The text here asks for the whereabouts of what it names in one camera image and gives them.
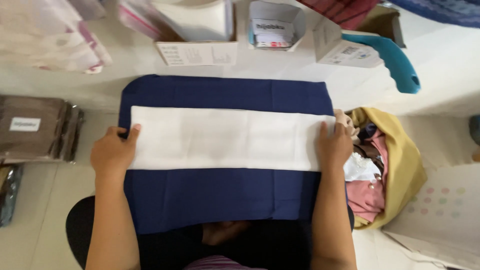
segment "person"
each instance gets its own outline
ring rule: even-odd
[[[342,124],[332,136],[321,124],[315,147],[322,176],[311,223],[224,221],[144,235],[135,234],[123,191],[141,126],[120,138],[126,131],[110,127],[95,142],[96,194],[78,202],[67,217],[67,238],[83,269],[356,270],[343,171],[353,146]]]

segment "striped shirt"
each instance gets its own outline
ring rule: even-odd
[[[221,255],[208,256],[187,265],[183,270],[266,270],[263,268],[250,268],[243,266]]]

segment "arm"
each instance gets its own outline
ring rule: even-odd
[[[110,127],[96,141],[90,162],[95,170],[95,217],[86,270],[139,270],[137,236],[123,192],[125,172],[135,155],[140,125],[127,140],[118,137],[124,128]]]
[[[312,270],[356,270],[355,249],[345,204],[343,165],[353,150],[346,128],[337,123],[327,135],[322,123],[317,152],[322,168],[312,217]]]

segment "yellow fabric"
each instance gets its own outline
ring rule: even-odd
[[[427,181],[420,152],[407,136],[397,117],[373,108],[354,109],[349,116],[355,126],[372,122],[385,133],[388,149],[388,176],[385,193],[385,211],[375,220],[356,229],[375,229],[389,223],[418,193]]]
[[[353,224],[353,228],[357,229],[357,228],[360,228],[361,226],[368,225],[369,223],[370,221],[362,217],[355,216],[355,223]]]

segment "white fabric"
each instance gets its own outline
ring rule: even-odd
[[[343,165],[343,171],[345,172],[345,181],[347,182],[363,180],[376,183],[375,174],[382,175],[371,159],[366,159],[355,152],[350,155],[347,162]]]
[[[132,106],[142,130],[130,169],[250,168],[319,171],[314,141],[335,117],[253,110]]]

